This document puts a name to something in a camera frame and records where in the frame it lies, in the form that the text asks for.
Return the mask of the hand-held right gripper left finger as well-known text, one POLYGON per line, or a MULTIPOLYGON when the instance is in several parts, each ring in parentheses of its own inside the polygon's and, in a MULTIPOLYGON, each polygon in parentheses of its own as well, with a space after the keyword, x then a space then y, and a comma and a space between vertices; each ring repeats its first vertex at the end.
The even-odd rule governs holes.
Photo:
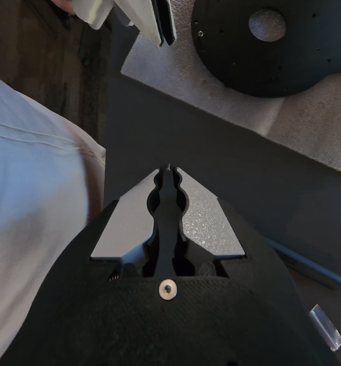
POLYGON ((159 257, 155 211, 160 204, 163 170, 156 169, 120 197, 90 259, 131 263, 143 277, 153 277, 159 257))

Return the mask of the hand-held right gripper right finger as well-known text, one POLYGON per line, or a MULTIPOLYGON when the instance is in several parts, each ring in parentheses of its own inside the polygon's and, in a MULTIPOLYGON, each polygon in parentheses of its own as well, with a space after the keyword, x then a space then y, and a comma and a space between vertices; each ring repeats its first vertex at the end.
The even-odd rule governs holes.
POLYGON ((218 197, 179 167, 173 168, 173 182, 181 210, 172 259, 176 275, 195 276, 204 263, 212 263, 223 276, 220 261, 246 253, 218 197))

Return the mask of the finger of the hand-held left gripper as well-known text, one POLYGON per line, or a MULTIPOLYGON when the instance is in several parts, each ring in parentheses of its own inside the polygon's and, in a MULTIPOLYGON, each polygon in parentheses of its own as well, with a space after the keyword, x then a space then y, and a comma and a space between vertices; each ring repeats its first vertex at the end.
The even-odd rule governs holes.
POLYGON ((169 0, 155 1, 155 15, 159 29, 161 45, 171 46, 177 39, 173 11, 169 0))
POLYGON ((115 0, 114 3, 155 47, 163 44, 151 0, 115 0))

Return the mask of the black perforated metal plate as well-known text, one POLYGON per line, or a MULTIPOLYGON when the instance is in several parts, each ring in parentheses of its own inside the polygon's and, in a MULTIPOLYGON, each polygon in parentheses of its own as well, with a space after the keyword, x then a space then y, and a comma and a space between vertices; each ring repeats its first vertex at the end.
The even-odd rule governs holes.
POLYGON ((341 0, 195 1, 191 34, 208 71, 250 96, 289 96, 341 73, 341 0), (277 12, 286 25, 272 42, 249 26, 253 15, 265 11, 277 12))

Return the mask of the black screwdriver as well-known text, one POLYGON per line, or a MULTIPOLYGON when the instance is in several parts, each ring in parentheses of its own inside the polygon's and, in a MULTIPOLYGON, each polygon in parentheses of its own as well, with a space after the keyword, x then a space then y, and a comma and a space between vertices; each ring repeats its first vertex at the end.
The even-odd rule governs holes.
POLYGON ((331 290, 341 290, 339 274, 273 240, 268 243, 287 267, 331 290))

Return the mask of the grey foam mat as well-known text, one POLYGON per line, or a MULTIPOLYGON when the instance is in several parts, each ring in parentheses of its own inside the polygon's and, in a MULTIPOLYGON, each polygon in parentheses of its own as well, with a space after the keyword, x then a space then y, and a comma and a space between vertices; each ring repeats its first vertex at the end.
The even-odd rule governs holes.
POLYGON ((286 98, 257 98, 226 88, 194 49, 193 2, 171 1, 175 43, 156 48, 140 33, 122 75, 341 172, 341 73, 286 98))

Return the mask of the small clear plastic piece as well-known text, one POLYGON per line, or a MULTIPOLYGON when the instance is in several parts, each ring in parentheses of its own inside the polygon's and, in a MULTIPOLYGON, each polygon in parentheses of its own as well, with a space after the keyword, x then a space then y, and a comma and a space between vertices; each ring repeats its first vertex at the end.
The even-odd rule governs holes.
POLYGON ((309 317, 331 351, 338 351, 341 348, 341 335, 318 304, 312 307, 309 317))

